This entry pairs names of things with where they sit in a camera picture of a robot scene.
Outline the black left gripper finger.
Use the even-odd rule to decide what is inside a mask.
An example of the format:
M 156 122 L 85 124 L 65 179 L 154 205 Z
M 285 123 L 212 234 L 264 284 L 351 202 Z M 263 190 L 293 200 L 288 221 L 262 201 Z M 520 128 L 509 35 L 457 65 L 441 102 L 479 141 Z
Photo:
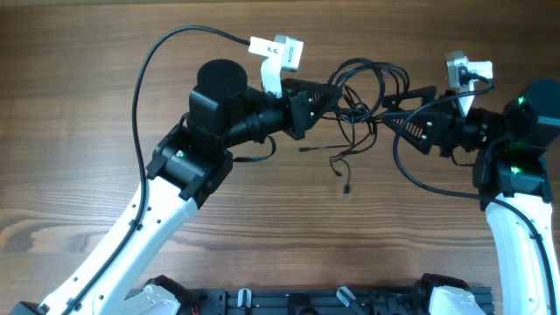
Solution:
M 307 101 L 311 105 L 337 103 L 342 97 L 340 87 L 308 80 L 288 79 L 288 90 L 297 95 L 306 94 Z
M 306 94 L 300 93 L 290 98 L 291 134 L 304 134 L 312 128 L 317 121 L 335 105 L 333 101 L 328 105 L 311 105 Z

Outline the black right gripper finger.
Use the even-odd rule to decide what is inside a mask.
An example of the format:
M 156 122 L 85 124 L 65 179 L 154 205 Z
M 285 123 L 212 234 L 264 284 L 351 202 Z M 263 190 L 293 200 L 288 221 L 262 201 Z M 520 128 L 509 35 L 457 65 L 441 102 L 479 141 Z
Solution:
M 385 114 L 381 121 L 397 132 L 412 110 Z M 402 132 L 402 138 L 423 154 L 428 154 L 432 146 L 443 146 L 445 132 L 452 124 L 453 114 L 436 110 L 422 111 L 410 119 Z
M 382 99 L 381 106 L 385 109 L 399 109 L 401 102 L 412 99 L 420 99 L 423 106 L 435 100 L 437 91 L 436 86 L 428 86 L 386 95 Z

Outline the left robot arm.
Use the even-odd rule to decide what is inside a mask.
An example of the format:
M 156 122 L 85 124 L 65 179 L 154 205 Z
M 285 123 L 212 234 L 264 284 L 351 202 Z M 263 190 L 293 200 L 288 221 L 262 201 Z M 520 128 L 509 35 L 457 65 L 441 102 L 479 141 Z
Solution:
M 249 86 L 229 59 L 198 71 L 189 109 L 161 140 L 122 216 L 87 260 L 41 303 L 16 314 L 177 314 L 188 296 L 169 283 L 133 286 L 167 240 L 231 172 L 231 148 L 282 131 L 299 140 L 342 96 L 335 85 L 284 79 L 279 96 Z

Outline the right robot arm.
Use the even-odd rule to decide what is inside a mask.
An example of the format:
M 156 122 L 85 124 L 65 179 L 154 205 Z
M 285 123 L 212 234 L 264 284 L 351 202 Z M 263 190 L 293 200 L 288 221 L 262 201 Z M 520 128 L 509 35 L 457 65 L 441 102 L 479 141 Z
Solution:
M 475 194 L 455 197 L 480 203 L 492 229 L 500 264 L 505 311 L 559 312 L 559 270 L 550 232 L 552 191 L 545 152 L 559 136 L 559 83 L 532 81 L 502 112 L 464 109 L 462 99 L 486 88 L 447 92 L 415 110 L 388 106 L 381 120 L 395 132 L 393 146 L 405 139 L 427 154 L 439 147 L 443 158 L 456 148 L 476 151 L 472 167 Z

